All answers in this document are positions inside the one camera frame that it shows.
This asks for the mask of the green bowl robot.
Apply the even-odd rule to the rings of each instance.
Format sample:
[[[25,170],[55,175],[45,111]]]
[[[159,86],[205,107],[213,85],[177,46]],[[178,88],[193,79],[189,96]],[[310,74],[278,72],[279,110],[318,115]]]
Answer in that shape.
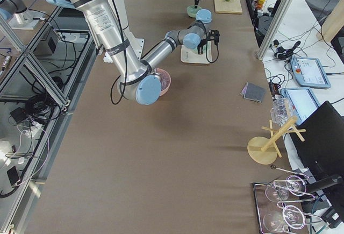
[[[187,6],[186,11],[187,11],[187,14],[189,17],[196,18],[197,12],[201,9],[202,9],[201,6],[195,7],[194,5],[189,5],[189,6]]]

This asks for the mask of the cream rabbit serving tray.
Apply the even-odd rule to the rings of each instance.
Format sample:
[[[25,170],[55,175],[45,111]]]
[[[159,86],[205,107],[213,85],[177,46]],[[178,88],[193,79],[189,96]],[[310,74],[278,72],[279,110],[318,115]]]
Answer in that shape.
[[[197,49],[189,49],[184,45],[181,46],[181,61],[183,63],[192,63],[192,64],[202,64],[207,65],[212,61],[211,53],[211,42],[208,41],[203,47],[203,53],[198,54]]]

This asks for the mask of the wooden cutting board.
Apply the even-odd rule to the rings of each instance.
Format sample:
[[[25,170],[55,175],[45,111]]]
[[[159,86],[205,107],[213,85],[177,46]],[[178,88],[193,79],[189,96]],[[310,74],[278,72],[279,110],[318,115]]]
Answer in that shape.
[[[215,13],[242,14],[240,0],[214,0]]]

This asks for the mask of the pink bowl with ice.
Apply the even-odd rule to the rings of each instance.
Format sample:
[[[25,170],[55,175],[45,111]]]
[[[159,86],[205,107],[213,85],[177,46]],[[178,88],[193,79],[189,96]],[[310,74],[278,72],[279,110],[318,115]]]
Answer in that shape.
[[[162,96],[169,90],[169,87],[171,84],[171,76],[166,70],[161,69],[161,68],[155,68],[154,75],[156,75],[160,80],[160,83],[161,83],[160,96]]]

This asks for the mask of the grey folded cloth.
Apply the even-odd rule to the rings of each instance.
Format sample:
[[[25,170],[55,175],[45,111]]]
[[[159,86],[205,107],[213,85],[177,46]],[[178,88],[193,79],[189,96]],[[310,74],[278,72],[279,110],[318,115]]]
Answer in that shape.
[[[264,99],[266,90],[253,83],[247,82],[241,91],[244,99],[261,103]]]

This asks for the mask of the blue teach pendant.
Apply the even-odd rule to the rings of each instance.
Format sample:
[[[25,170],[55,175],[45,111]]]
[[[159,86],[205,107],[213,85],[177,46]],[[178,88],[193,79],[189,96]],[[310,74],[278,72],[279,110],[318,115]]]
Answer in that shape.
[[[297,125],[300,125],[320,107],[319,101],[309,87],[282,88],[281,95],[291,102],[294,114],[298,117]]]
[[[294,55],[290,62],[295,79],[300,86],[317,89],[329,89],[331,87],[319,59]]]

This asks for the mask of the wooden cup stand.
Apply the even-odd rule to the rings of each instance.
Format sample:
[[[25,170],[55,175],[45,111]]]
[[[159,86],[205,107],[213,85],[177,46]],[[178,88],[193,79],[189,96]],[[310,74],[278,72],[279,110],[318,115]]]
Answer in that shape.
[[[262,165],[272,164],[278,157],[282,156],[276,144],[282,135],[295,133],[301,141],[305,140],[302,133],[306,130],[296,128],[298,117],[287,98],[274,100],[270,113],[269,127],[262,127],[262,129],[270,132],[270,138],[254,137],[247,144],[247,151],[250,157]]]

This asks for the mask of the wine glass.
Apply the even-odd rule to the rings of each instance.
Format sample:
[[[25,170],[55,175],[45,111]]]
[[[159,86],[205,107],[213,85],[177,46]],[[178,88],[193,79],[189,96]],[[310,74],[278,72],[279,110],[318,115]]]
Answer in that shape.
[[[287,205],[281,211],[272,211],[263,218],[263,225],[270,233],[295,233],[305,226],[305,216],[295,205]]]
[[[306,182],[297,175],[289,175],[285,180],[275,180],[265,189],[265,195],[272,202],[287,201],[289,196],[301,197],[306,192]]]

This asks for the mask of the aluminium frame post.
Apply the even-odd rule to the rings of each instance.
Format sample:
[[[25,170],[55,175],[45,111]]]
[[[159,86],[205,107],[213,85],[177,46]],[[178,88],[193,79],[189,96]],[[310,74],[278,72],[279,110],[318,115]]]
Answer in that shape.
[[[286,14],[288,11],[288,8],[293,0],[281,0],[281,3],[277,9],[276,14],[274,15],[274,18],[270,24],[270,27],[265,35],[265,38],[257,52],[257,58],[259,60],[263,60],[265,57],[266,52],[269,49],[269,45],[273,41],[273,38],[275,34],[277,33],[277,30]]]

